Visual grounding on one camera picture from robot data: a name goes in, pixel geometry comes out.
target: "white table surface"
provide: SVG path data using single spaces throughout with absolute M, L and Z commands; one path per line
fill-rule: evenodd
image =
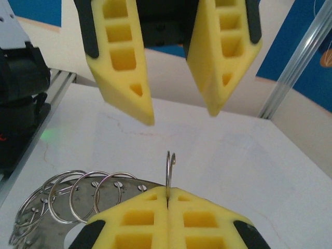
M 247 216 L 271 248 L 332 248 L 332 180 L 270 121 L 154 100 L 146 127 L 72 84 L 0 209 L 0 248 L 21 203 L 51 176 L 82 169 L 126 171 Z

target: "white wall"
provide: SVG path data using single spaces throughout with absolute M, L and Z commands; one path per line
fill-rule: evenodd
M 332 178 L 332 114 L 291 89 L 272 122 Z
M 294 0 L 261 0 L 260 13 L 264 45 L 224 110 L 256 116 L 274 87 L 274 83 L 257 80 L 263 62 Z M 21 21 L 34 46 L 39 46 L 49 67 L 93 77 L 86 64 L 77 11 L 73 0 L 62 1 L 62 27 L 47 30 L 33 22 Z M 151 93 L 154 98 L 204 106 L 183 58 L 146 50 Z

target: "white tabletop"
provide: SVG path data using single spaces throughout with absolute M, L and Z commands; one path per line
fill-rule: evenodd
M 146 127 L 72 84 L 0 209 L 0 248 L 21 203 L 46 179 L 82 169 L 126 171 L 247 216 L 271 248 L 332 248 L 332 180 L 270 121 L 154 100 Z

